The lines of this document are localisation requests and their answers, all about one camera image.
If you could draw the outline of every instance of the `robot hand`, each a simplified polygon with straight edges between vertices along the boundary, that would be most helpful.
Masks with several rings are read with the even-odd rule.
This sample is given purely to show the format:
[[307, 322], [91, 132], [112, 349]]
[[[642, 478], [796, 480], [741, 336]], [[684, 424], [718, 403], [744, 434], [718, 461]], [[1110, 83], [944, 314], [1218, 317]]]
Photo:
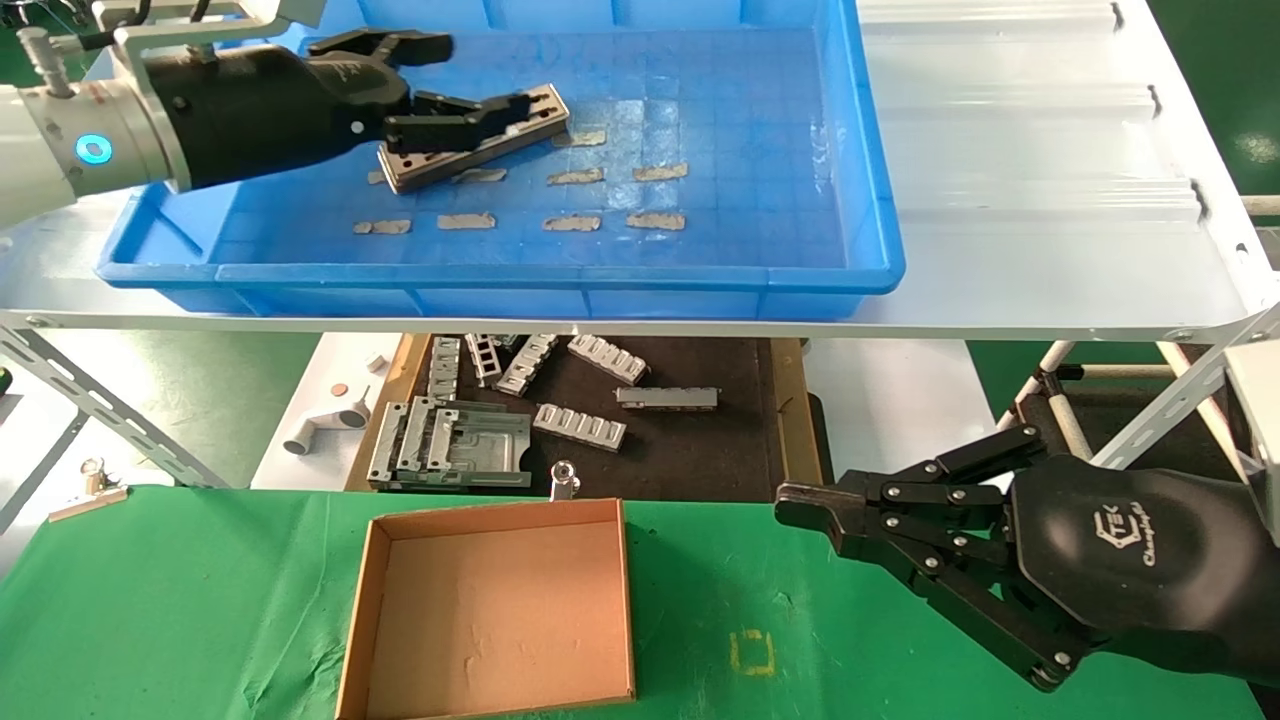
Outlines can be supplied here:
[[[978, 484], [1019, 469], [1007, 497]], [[774, 516], [881, 565], [1046, 692], [1100, 651], [1280, 684], [1280, 548], [1240, 482], [1046, 459], [1023, 425], [891, 475], [783, 484]]]
[[275, 45], [204, 47], [143, 58], [136, 77], [81, 85], [50, 70], [61, 60], [45, 31], [20, 38], [47, 85], [0, 87], [14, 168], [0, 228], [86, 195], [160, 181], [210, 187], [370, 141], [393, 152], [468, 151], [530, 114], [525, 95], [412, 94], [397, 68], [448, 60], [448, 35], [360, 29], [312, 44], [306, 56]]

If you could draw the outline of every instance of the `metal frame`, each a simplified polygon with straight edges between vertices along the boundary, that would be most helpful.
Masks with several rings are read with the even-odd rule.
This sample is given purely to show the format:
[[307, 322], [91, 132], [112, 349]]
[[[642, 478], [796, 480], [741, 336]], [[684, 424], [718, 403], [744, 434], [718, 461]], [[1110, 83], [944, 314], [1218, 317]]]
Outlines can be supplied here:
[[59, 352], [38, 332], [0, 324], [0, 354], [56, 389], [82, 413], [115, 430], [147, 460], [173, 475], [175, 482], [192, 487], [230, 487], [164, 430]]

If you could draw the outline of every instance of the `cardboard box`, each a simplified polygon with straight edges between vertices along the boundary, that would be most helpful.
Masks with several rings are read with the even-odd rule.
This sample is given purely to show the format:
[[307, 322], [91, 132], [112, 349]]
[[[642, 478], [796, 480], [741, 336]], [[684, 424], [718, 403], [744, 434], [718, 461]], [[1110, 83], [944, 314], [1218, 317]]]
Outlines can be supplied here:
[[339, 720], [634, 698], [621, 501], [485, 505], [370, 521]]

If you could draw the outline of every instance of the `green floor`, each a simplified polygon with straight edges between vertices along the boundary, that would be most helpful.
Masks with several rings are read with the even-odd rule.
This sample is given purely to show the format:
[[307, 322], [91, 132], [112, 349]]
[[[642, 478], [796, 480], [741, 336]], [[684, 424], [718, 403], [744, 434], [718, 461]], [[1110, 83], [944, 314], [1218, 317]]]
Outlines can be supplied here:
[[[1271, 44], [1280, 36], [1280, 6], [1274, 0], [1152, 0], [1152, 6], [1242, 193], [1280, 193], [1280, 63]], [[41, 22], [58, 32], [56, 23]], [[13, 33], [0, 32], [0, 83], [35, 82]], [[244, 484], [316, 340], [274, 333], [63, 332], [55, 342], [215, 471]], [[1046, 347], [970, 343], [995, 413], [1009, 405]], [[1151, 346], [1107, 343], [1083, 346], [1073, 360], [1157, 361], [1158, 356]]]

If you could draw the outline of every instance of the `white shelf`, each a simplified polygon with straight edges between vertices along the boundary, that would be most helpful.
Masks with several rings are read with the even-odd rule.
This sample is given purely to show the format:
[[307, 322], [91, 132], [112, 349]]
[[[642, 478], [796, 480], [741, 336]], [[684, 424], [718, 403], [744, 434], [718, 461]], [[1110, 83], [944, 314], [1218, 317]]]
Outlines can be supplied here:
[[1149, 341], [1192, 328], [1185, 340], [1212, 342], [1280, 297], [1143, 0], [863, 0], [859, 10], [908, 273], [847, 320], [193, 315], [93, 274], [120, 193], [12, 232], [0, 314], [310, 332]]

